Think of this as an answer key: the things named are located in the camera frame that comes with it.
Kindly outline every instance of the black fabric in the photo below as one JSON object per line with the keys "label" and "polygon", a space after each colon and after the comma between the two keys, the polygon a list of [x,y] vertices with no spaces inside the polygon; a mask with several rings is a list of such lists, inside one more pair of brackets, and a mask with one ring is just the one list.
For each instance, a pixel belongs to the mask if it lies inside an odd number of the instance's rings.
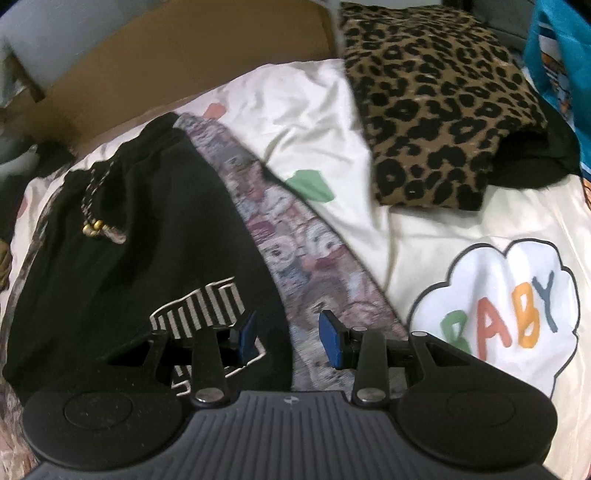
{"label": "black fabric", "polygon": [[[4,377],[21,401],[66,372],[152,329],[150,315],[234,277],[257,311],[267,354],[230,377],[239,388],[288,390],[292,349],[281,299],[222,181],[164,115],[123,144],[92,212],[126,232],[117,245],[82,234],[89,171],[67,175],[15,309]],[[98,176],[107,162],[95,164]]]}
{"label": "black fabric", "polygon": [[8,177],[0,186],[0,238],[8,244],[12,241],[18,209],[29,182],[35,177],[47,177],[75,160],[66,147],[52,141],[39,144],[37,155],[39,164],[31,174]]}
{"label": "black fabric", "polygon": [[544,98],[535,92],[548,120],[548,131],[517,132],[501,141],[492,161],[489,183],[512,189],[539,189],[569,174],[580,176],[577,136]]}

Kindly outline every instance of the white bedsheet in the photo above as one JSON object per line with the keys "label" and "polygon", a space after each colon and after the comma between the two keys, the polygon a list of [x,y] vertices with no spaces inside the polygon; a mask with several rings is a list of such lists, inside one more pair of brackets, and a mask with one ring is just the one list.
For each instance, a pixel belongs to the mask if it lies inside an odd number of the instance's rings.
{"label": "white bedsheet", "polygon": [[[445,337],[441,321],[450,313],[448,319],[461,320],[464,312],[464,348],[486,352],[491,363],[552,395],[559,423],[546,466],[560,478],[585,479],[591,460],[591,216],[579,179],[537,191],[490,187],[477,213],[388,209],[371,197],[370,153],[339,60],[264,66],[177,112],[203,115],[213,103],[223,106],[214,111],[225,110],[220,121],[279,178],[303,178],[313,189],[320,182],[324,201],[312,206],[366,265],[399,315],[409,319],[414,310],[413,329]],[[77,168],[109,158],[141,128],[101,146]],[[12,242],[11,280],[44,202],[62,181],[29,186],[29,205]],[[533,278],[545,289],[550,275],[553,286],[544,301]],[[7,297],[0,295],[2,311]],[[480,311],[488,320],[478,330]],[[486,329],[494,312],[506,332]],[[521,336],[519,319],[526,322]],[[457,336],[458,325],[448,335]],[[483,340],[487,332],[491,338]]]}

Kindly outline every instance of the black circular joint cover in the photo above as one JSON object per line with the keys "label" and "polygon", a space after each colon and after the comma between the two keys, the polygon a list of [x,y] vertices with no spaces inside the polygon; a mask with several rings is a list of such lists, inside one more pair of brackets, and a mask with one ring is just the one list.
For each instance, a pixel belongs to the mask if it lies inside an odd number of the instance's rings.
{"label": "black circular joint cover", "polygon": [[557,415],[542,392],[483,362],[429,370],[397,405],[404,434],[444,463],[479,472],[543,460]]}
{"label": "black circular joint cover", "polygon": [[69,375],[27,402],[24,434],[41,458],[104,471],[137,463],[179,430],[181,404],[141,368],[100,365]]}

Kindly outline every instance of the blue fabric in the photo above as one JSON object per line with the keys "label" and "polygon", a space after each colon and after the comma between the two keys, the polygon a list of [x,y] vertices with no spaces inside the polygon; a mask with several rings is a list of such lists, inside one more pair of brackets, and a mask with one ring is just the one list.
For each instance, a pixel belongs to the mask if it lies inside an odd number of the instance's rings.
{"label": "blue fabric", "polygon": [[[540,33],[558,42],[566,71],[566,77],[554,72],[561,86],[558,92],[550,82],[552,72],[544,68]],[[591,25],[564,0],[537,0],[524,60],[535,87],[556,109],[560,110],[559,97],[564,100],[564,95],[570,95],[572,120],[581,146],[581,171],[584,178],[591,180]]]}

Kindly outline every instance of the cloud shape print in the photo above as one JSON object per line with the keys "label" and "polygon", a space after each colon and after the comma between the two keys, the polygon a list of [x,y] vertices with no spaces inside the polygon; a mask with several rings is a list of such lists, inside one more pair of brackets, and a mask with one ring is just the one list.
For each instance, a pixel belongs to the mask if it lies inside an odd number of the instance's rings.
{"label": "cloud shape print", "polygon": [[476,244],[425,290],[410,313],[424,330],[551,397],[577,348],[580,304],[555,245],[536,239],[505,251]]}

